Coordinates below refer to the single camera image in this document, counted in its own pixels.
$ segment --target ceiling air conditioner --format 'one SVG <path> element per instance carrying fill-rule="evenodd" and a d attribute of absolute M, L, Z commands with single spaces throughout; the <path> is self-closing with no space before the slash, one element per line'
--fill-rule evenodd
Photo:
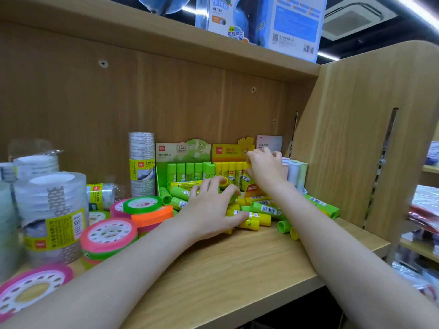
<path fill-rule="evenodd" d="M 322 36 L 337 40 L 393 17 L 396 14 L 376 0 L 343 0 L 326 9 Z"/>

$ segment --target ceiling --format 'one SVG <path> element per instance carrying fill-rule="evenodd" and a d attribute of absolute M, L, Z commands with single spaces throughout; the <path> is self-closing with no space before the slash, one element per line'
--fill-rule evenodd
<path fill-rule="evenodd" d="M 112 1 L 148 11 L 138 0 Z M 343 0 L 327 0 L 326 9 L 341 1 Z M 425 40 L 439 45 L 439 31 L 422 21 L 397 0 L 376 1 L 396 13 L 397 17 L 335 41 L 322 37 L 319 50 L 338 58 L 346 58 L 408 40 Z M 439 17 L 439 0 L 417 0 L 417 2 L 430 9 L 432 13 Z M 187 6 L 194 9 L 195 3 L 196 0 L 190 0 Z M 177 13 L 166 15 L 166 17 L 195 25 L 195 15 L 187 11 L 178 11 Z M 321 56 L 317 58 L 317 63 L 319 64 L 330 61 Z"/>

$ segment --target wooden back panel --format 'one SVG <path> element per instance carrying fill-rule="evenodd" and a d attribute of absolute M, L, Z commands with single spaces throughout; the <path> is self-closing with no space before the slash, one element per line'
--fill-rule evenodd
<path fill-rule="evenodd" d="M 362 227 L 392 109 L 398 108 L 366 229 L 392 239 L 439 112 L 439 50 L 405 42 L 322 66 L 294 136 L 308 192 Z"/>
<path fill-rule="evenodd" d="M 162 143 L 282 135 L 287 147 L 312 91 L 299 83 L 290 100 L 292 84 L 5 22 L 0 42 L 0 161 L 11 139 L 44 138 L 65 150 L 62 170 L 127 189 L 128 132 Z"/>

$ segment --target magenta tape roll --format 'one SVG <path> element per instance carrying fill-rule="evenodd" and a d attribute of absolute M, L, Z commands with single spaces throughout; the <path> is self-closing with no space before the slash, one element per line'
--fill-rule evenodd
<path fill-rule="evenodd" d="M 144 226 L 144 227 L 139 227 L 137 229 L 137 232 L 140 233 L 145 233 L 145 232 L 151 232 L 153 229 L 155 229 L 157 226 L 159 226 L 162 222 L 157 223 L 157 224 L 152 224 L 152 225 L 148 225 L 148 226 Z"/>
<path fill-rule="evenodd" d="M 8 320 L 20 310 L 36 303 L 72 279 L 73 270 L 70 267 L 52 264 L 27 271 L 8 280 L 0 287 L 0 323 Z M 40 284 L 49 286 L 43 294 L 27 302 L 15 301 L 23 291 Z"/>
<path fill-rule="evenodd" d="M 81 245 L 91 253 L 108 253 L 128 246 L 136 237 L 137 225 L 131 219 L 110 218 L 87 227 Z"/>
<path fill-rule="evenodd" d="M 110 207 L 110 217 L 111 218 L 121 217 L 121 218 L 131 219 L 131 215 L 123 211 L 123 203 L 128 200 L 129 199 L 122 199 L 114 203 Z"/>

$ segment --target deli logo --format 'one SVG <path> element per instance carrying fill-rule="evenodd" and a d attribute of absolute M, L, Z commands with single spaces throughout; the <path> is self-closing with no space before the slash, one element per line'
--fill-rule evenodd
<path fill-rule="evenodd" d="M 45 240 L 36 240 L 35 241 L 35 248 L 37 248 L 37 249 L 47 248 L 46 241 Z"/>

